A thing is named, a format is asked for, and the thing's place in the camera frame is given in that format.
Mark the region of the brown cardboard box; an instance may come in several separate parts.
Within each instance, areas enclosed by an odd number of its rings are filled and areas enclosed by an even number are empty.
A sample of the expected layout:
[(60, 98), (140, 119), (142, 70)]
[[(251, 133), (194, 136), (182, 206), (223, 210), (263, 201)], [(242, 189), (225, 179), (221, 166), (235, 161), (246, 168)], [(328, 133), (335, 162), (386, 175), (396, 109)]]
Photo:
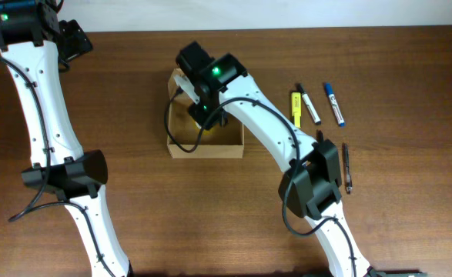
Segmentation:
[(169, 130), (166, 144), (174, 159), (241, 159), (244, 153), (244, 127), (229, 115), (225, 126), (215, 125), (202, 133), (200, 143), (195, 144), (200, 126), (188, 113), (193, 101), (182, 92), (175, 77), (185, 75), (178, 68), (172, 71), (168, 81), (168, 93), (172, 102), (165, 111), (165, 127)]

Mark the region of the yellow highlighter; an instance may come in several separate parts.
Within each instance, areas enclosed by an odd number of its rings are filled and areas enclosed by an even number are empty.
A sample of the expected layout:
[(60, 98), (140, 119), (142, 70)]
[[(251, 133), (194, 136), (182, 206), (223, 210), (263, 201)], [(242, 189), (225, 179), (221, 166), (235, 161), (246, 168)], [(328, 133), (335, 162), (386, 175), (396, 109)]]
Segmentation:
[(293, 124), (297, 127), (301, 127), (301, 118), (302, 118), (302, 110), (301, 110), (301, 94), (299, 92), (291, 93), (291, 116), (293, 120)]

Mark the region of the black cap whiteboard marker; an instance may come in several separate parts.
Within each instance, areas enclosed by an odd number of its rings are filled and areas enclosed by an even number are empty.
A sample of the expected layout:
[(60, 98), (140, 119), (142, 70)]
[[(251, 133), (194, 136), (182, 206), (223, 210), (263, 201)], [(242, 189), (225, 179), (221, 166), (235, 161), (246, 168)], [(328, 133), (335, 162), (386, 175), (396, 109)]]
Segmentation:
[(317, 113), (313, 103), (311, 102), (311, 99), (308, 96), (306, 89), (303, 87), (303, 85), (301, 83), (296, 83), (296, 87), (299, 89), (299, 91), (301, 93), (301, 98), (304, 101), (305, 106), (306, 106), (314, 124), (321, 125), (321, 119), (318, 116), (318, 113)]

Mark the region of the blue cap whiteboard marker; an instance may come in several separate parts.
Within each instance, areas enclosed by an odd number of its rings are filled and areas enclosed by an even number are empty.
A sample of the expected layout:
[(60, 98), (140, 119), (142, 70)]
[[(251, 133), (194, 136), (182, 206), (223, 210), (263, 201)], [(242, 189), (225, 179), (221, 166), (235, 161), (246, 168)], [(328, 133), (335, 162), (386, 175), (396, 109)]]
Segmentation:
[(339, 107), (338, 102), (336, 100), (336, 97), (335, 97), (335, 94), (333, 92), (331, 84), (328, 83), (328, 82), (324, 82), (323, 83), (323, 87), (325, 89), (326, 96), (327, 96), (327, 98), (330, 101), (330, 105), (332, 107), (333, 114), (335, 116), (335, 119), (337, 121), (338, 126), (339, 127), (344, 127), (346, 122), (345, 122), (345, 120), (343, 118), (343, 115), (341, 113), (340, 107)]

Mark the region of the thin black pen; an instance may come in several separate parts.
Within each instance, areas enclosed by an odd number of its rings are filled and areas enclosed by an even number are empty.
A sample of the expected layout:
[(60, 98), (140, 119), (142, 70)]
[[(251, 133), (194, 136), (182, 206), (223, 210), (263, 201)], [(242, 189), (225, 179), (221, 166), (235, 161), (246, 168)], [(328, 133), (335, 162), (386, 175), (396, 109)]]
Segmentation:
[(349, 150), (347, 143), (343, 143), (343, 162), (346, 176), (346, 192), (347, 194), (350, 194), (353, 190), (353, 184), (350, 174)]

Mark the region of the yellow tape roll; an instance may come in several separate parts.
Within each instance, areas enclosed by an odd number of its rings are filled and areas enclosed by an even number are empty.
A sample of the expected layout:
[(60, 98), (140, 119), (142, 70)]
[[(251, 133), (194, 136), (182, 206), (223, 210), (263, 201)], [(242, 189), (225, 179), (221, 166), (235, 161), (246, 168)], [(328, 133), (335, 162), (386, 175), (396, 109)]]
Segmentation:
[(214, 132), (215, 126), (200, 126), (199, 130), (202, 130), (203, 132)]

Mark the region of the black cap permanent marker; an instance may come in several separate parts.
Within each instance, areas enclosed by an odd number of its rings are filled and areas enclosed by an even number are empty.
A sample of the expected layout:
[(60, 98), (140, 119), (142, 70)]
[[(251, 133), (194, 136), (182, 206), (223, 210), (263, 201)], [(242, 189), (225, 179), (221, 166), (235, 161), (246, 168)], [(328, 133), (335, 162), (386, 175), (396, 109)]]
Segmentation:
[(316, 131), (316, 139), (319, 143), (324, 141), (324, 135), (323, 132), (321, 130), (317, 130)]

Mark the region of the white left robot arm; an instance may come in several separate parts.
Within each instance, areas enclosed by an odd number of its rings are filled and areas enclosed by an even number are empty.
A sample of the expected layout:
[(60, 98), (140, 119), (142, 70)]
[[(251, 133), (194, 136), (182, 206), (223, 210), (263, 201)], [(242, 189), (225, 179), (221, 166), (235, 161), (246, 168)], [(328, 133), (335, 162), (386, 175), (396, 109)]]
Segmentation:
[(31, 166), (22, 172), (37, 191), (9, 220), (47, 208), (45, 193), (56, 196), (75, 221), (94, 276), (131, 276), (106, 201), (108, 167), (99, 150), (84, 151), (65, 105), (59, 75), (93, 46), (77, 21), (59, 20), (57, 1), (0, 1), (0, 62), (8, 67), (28, 129)]

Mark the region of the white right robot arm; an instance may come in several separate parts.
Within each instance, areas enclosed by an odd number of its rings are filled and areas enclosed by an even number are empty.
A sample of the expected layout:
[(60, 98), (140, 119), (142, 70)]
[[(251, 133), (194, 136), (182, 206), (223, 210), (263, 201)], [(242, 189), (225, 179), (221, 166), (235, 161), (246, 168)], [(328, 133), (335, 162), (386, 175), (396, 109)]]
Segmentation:
[(198, 42), (192, 42), (179, 51), (176, 64), (182, 71), (175, 78), (176, 84), (192, 100), (189, 115), (202, 132), (229, 114), (271, 154), (283, 174), (278, 189), (282, 216), (292, 212), (311, 229), (300, 232), (291, 224), (286, 228), (297, 237), (317, 237), (331, 275), (374, 276), (374, 268), (358, 249), (343, 212), (337, 147), (296, 127), (262, 93), (235, 56), (213, 58)]

